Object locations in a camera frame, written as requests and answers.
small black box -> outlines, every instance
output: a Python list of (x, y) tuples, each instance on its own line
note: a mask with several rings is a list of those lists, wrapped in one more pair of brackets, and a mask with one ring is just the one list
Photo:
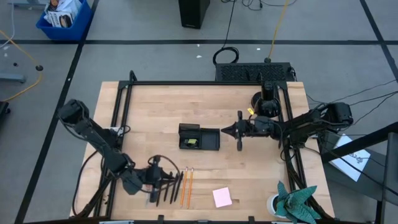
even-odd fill
[(180, 124), (178, 127), (180, 149), (201, 149), (218, 151), (220, 149), (220, 130), (200, 128), (199, 124)]
[(200, 29), (210, 0), (178, 0), (181, 25)]

wooden table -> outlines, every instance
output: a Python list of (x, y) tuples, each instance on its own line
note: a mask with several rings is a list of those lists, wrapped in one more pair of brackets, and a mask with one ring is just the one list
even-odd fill
[[(117, 86), (117, 82), (103, 82), (99, 93), (94, 120), (104, 128), (111, 122)], [(303, 83), (288, 83), (288, 87), (293, 116), (306, 113), (308, 103)], [(181, 189), (177, 201), (171, 205), (163, 200), (158, 207), (154, 203), (146, 204), (147, 194), (128, 195), (119, 180), (111, 218), (156, 220), (158, 215), (164, 215), (165, 220), (246, 221), (248, 216), (254, 216), (256, 221), (276, 220), (268, 213), (266, 201), (277, 193), (278, 181), (283, 181), (289, 188), (286, 166), (279, 157), (276, 140), (243, 138), (243, 150), (238, 152), (236, 140), (221, 133), (219, 151), (178, 148), (179, 123), (224, 128), (237, 121), (237, 110), (243, 111), (243, 118), (247, 119), (250, 99), (257, 91), (260, 91), (259, 86), (134, 85), (127, 118), (131, 132), (125, 135), (123, 152), (130, 155), (137, 168), (145, 167), (148, 158), (155, 154), (171, 158), (181, 170), (186, 166), (194, 167), (191, 204), (187, 210), (185, 200), (184, 207), (180, 208)], [(316, 140), (308, 140), (306, 146), (318, 150)], [(88, 144), (85, 159), (93, 150)], [(301, 152), (307, 185), (318, 186), (315, 199), (334, 217), (320, 156), (307, 149)], [(100, 160), (101, 156), (95, 155), (82, 173), (76, 198), (78, 211), (98, 188)], [(166, 160), (160, 165), (166, 172), (173, 171)], [(223, 187), (229, 188), (233, 204), (216, 208), (212, 191)]]

blue bin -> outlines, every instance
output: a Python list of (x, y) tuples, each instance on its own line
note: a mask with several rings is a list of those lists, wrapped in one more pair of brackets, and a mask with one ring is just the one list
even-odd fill
[(45, 35), (52, 40), (80, 40), (93, 12), (86, 0), (79, 1), (81, 2), (81, 7), (71, 27), (52, 27), (52, 25), (44, 19), (44, 12), (36, 23), (36, 27), (42, 29)]

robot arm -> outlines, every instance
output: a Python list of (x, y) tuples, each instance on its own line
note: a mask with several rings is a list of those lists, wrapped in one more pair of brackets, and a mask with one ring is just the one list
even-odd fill
[(346, 103), (318, 105), (309, 112), (290, 121), (278, 122), (266, 116), (242, 119), (238, 111), (238, 122), (221, 131), (238, 140), (238, 151), (242, 150), (242, 137), (271, 137), (289, 139), (291, 146), (303, 147), (308, 137), (322, 131), (336, 131), (353, 123), (351, 109)]
[(151, 185), (152, 191), (148, 192), (150, 193), (150, 202), (156, 201), (158, 189), (163, 184), (174, 183), (175, 178), (159, 167), (160, 158), (163, 156), (151, 157), (153, 158), (152, 162), (145, 169), (135, 169), (135, 162), (127, 154), (121, 152), (121, 139), (118, 133), (112, 129), (103, 129), (95, 123), (89, 117), (88, 108), (83, 102), (70, 100), (58, 110), (58, 118), (72, 135), (90, 143), (104, 157), (104, 164), (109, 170), (108, 178), (99, 187), (90, 203), (78, 214), (79, 217), (86, 217), (90, 214), (110, 179), (120, 178), (124, 190), (129, 195), (140, 191), (143, 184)]

sticky note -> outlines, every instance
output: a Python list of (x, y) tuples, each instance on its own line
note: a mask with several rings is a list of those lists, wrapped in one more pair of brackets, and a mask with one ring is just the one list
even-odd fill
[(232, 205), (231, 196), (227, 187), (213, 191), (216, 208)]

